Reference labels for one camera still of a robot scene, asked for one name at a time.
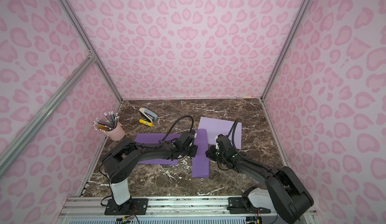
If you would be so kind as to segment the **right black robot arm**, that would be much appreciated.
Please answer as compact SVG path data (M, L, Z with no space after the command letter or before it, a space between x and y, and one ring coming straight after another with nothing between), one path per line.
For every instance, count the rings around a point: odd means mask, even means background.
M218 135L216 146L208 148L206 157L263 184L272 203L267 209L275 210L288 224L295 223L314 205L310 193L291 168L275 168L251 160L239 153L228 136Z

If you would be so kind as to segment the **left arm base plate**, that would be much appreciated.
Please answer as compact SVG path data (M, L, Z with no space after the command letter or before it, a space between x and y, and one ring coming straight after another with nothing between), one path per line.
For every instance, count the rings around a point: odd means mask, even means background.
M148 208L147 198L131 198L122 205L117 205L113 199L107 203L104 215L106 216L131 216L145 215Z

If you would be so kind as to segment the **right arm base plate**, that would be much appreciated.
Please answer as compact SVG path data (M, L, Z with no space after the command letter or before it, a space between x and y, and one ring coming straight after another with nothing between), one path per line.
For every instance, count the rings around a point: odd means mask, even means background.
M227 210L230 214L270 214L270 209L256 208L247 198L229 197Z

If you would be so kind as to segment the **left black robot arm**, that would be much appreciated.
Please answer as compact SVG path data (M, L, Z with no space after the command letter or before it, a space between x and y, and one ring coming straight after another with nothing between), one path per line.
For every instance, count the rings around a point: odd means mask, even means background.
M131 199L128 177L138 163L154 159L195 157L198 149L194 144L196 135L193 130L187 131L178 138L162 139L156 144L137 143L130 138L122 140L102 160L115 204L122 206Z

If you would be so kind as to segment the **light lilac paper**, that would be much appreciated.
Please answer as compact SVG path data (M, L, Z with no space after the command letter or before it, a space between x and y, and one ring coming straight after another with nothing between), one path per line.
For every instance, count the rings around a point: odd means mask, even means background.
M213 119L207 117L201 117L198 129L205 129L207 131L208 144L215 145L215 138L219 134L227 135L233 126L233 121ZM239 122L235 131L235 146L237 149L241 149L242 146L242 123Z

